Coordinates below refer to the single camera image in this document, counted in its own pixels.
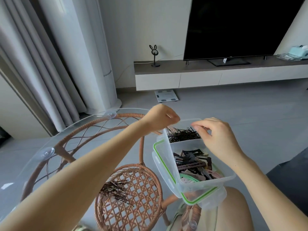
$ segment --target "television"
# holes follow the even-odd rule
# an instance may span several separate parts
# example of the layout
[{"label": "television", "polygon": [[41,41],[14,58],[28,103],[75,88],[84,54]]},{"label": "television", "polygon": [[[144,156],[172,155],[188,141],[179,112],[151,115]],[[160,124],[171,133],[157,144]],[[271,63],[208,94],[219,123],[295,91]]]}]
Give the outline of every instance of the television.
[{"label": "television", "polygon": [[273,55],[304,0],[192,0],[184,61]]}]

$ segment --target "rabbit-shaped stand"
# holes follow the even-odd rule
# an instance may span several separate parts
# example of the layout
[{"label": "rabbit-shaped stand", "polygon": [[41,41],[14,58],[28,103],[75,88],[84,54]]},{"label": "rabbit-shaped stand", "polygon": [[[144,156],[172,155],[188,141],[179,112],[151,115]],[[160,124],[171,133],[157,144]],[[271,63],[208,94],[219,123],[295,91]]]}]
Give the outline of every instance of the rabbit-shaped stand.
[{"label": "rabbit-shaped stand", "polygon": [[158,67],[158,66],[160,66],[160,64],[158,64],[157,62],[155,62],[155,56],[158,55],[158,51],[156,50],[157,46],[154,45],[154,48],[153,48],[151,45],[149,45],[149,46],[150,46],[150,49],[152,50],[151,53],[154,55],[154,62],[151,64],[151,66],[153,66],[153,67]]}]

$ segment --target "baseboard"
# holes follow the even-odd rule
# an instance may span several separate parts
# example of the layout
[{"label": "baseboard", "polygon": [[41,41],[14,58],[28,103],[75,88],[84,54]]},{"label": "baseboard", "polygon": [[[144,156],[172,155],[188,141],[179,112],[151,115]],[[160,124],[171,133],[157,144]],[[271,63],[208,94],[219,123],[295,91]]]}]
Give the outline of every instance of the baseboard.
[{"label": "baseboard", "polygon": [[120,87],[120,88],[116,88],[116,92],[117,94],[121,94],[121,93],[133,93],[136,92],[136,87]]}]

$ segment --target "forearm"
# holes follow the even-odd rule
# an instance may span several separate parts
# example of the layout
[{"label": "forearm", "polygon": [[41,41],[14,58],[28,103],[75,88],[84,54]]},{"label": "forearm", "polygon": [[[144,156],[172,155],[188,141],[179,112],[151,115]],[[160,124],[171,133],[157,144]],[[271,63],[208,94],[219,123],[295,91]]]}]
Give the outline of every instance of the forearm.
[{"label": "forearm", "polygon": [[232,168],[246,185],[271,231],[307,230],[308,217],[272,184],[255,162],[243,156]]},{"label": "forearm", "polygon": [[93,149],[30,194],[0,224],[3,230],[71,230],[131,147],[148,130],[141,121]]}]

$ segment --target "tv cabinet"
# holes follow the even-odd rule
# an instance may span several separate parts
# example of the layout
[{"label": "tv cabinet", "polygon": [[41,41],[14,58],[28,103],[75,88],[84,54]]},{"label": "tv cabinet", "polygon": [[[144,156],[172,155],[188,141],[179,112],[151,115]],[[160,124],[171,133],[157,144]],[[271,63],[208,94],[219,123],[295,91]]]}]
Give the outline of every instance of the tv cabinet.
[{"label": "tv cabinet", "polygon": [[266,60],[263,57],[247,57],[245,60],[251,64],[216,67],[206,60],[190,61],[188,65],[183,60],[160,61],[160,67],[134,64],[136,90],[308,78],[308,60],[289,62],[275,56],[268,56]]}]

